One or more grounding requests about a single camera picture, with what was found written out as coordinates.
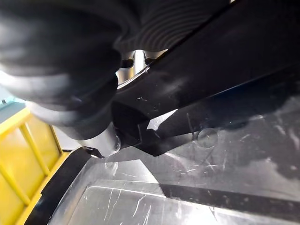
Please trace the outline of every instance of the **metal shaft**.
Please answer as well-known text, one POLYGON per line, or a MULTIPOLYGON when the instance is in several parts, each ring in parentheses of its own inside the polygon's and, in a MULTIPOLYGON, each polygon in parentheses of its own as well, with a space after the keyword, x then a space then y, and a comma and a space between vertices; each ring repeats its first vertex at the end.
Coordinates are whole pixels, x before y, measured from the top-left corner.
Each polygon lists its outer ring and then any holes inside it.
POLYGON ((121 143, 117 136, 113 123, 110 123, 107 129, 101 134, 88 140, 78 141, 82 146, 98 149, 104 157, 110 156, 120 150, 121 143))

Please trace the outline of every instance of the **transparent plastic sheet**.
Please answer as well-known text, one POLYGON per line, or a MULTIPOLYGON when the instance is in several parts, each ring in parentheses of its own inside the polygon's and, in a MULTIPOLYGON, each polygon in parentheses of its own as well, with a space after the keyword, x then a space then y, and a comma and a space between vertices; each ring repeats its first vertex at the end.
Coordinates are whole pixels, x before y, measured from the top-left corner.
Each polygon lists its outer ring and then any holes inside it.
MULTIPOLYGON (((135 156, 136 159, 123 159, 120 162, 110 162, 114 160, 113 157, 91 158, 65 193, 49 225, 191 225, 199 224, 199 221, 212 225, 296 224, 268 216, 230 210, 226 207, 220 208, 195 203, 192 195, 190 197, 192 200, 188 201, 184 201, 176 195, 174 197, 165 196, 162 183, 175 184, 176 182, 179 183, 178 185, 206 186, 203 183, 200 184, 197 176, 193 175, 193 172, 198 169, 190 169, 192 166, 198 167, 195 166, 197 165, 194 163, 195 159, 178 154, 178 151, 185 150, 186 152, 196 145, 195 142, 189 142, 168 152, 167 155, 159 157, 150 156, 130 147, 124 149, 123 152, 127 153, 128 158, 135 156), (147 163, 147 166, 145 165, 146 159, 152 161, 152 166, 147 163), (177 178, 175 179, 166 168, 172 168, 177 174, 177 178)), ((245 203, 248 201, 251 201, 251 198, 244 199, 245 203)))

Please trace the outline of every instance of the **yellow bar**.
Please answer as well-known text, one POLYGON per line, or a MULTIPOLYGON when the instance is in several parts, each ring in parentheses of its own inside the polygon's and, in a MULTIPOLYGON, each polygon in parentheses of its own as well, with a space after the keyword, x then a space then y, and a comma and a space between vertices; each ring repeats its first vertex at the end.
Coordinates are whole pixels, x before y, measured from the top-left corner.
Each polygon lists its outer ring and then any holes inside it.
POLYGON ((44 162, 44 159, 42 157, 42 154, 40 153, 40 151, 38 150, 38 147, 36 146, 36 144, 34 143, 32 136, 30 134, 30 131, 27 128, 26 124, 22 124, 20 126, 20 131, 23 134, 25 140, 28 142, 29 146, 31 147, 31 149, 33 150, 34 155, 37 158, 37 161, 39 163, 39 165, 41 166, 43 172, 45 175, 49 175, 50 171, 48 166, 46 165, 46 163, 44 162))
POLYGON ((4 179, 9 183, 11 188, 15 191, 15 193, 19 196, 19 198, 24 202, 25 205, 30 204, 30 199, 26 195, 26 193, 20 188, 17 182, 10 177, 10 175, 6 172, 5 168, 0 164, 0 173, 3 175, 4 179))
POLYGON ((53 138, 54 138, 54 140, 55 140, 57 149, 58 149, 58 150, 60 151, 60 153, 62 154, 63 152, 62 152, 61 147, 60 147, 60 142, 59 142, 58 139, 57 139, 57 135, 56 135, 56 133, 55 133, 55 131, 54 131, 54 128, 53 128, 51 125, 49 125, 49 127, 50 127, 50 130, 51 130, 52 134, 53 134, 53 138))
POLYGON ((62 153, 62 155, 60 156, 59 160, 56 162, 55 166, 51 170, 49 176, 45 178, 45 180, 43 181, 43 183, 41 184, 41 186, 39 187, 39 189, 36 191, 36 194, 33 196, 32 200, 30 202, 30 205, 28 207, 26 207, 26 209, 24 210, 24 212, 22 213, 22 215, 19 217, 18 221, 16 222, 16 225, 24 225, 25 224, 28 216, 30 215, 30 213, 34 209, 36 203, 41 198, 41 196, 42 196, 41 195, 42 190, 44 189, 44 187, 46 186, 46 184, 49 182, 49 180, 51 180, 52 176, 56 173, 56 171, 59 169, 59 167, 63 164, 63 162, 66 160, 66 158, 68 156, 69 156, 68 152, 62 153))
POLYGON ((20 112, 16 113, 3 123, 0 126, 0 141, 4 138, 7 134, 13 132, 16 128, 21 126, 28 118, 32 115, 30 114, 29 109, 25 108, 20 112))

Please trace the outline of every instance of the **black strip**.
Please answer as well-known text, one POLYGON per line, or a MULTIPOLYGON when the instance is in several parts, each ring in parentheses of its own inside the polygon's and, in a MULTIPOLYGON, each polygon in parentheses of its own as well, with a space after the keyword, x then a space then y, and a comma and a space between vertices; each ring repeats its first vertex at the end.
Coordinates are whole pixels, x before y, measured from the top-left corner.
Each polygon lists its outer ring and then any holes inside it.
POLYGON ((30 213, 25 222, 26 225, 48 223, 64 193, 89 158, 90 155, 83 148, 79 148, 64 161, 43 189, 42 197, 30 213))
POLYGON ((160 187, 168 198, 300 222, 300 202, 197 187, 160 187))

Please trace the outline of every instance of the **shiny metal part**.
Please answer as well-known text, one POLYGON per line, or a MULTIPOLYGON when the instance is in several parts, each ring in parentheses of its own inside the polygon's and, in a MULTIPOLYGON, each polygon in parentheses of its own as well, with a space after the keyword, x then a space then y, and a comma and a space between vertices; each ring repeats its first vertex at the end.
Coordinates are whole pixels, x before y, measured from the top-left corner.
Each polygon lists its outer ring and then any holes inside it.
POLYGON ((124 62, 125 65, 116 72, 119 84, 135 76, 135 51, 122 55, 122 62, 124 62))
POLYGON ((133 60, 133 64, 130 67, 121 67, 116 75, 119 80, 118 89, 121 89, 131 83, 133 80, 144 74, 148 67, 148 61, 153 61, 165 53, 167 49, 159 52, 148 52, 143 50, 136 50, 132 53, 127 53, 122 56, 123 60, 133 60))
POLYGON ((162 51, 159 52, 149 52, 149 51, 144 51, 145 54, 145 58, 149 58, 149 59, 157 59, 159 56, 161 56, 162 54, 164 54, 166 51, 168 51, 168 49, 164 49, 162 51))
POLYGON ((78 141, 82 146, 98 149, 104 157, 110 156, 120 150, 120 139, 116 134, 113 123, 107 127, 105 131, 96 137, 88 140, 78 141))

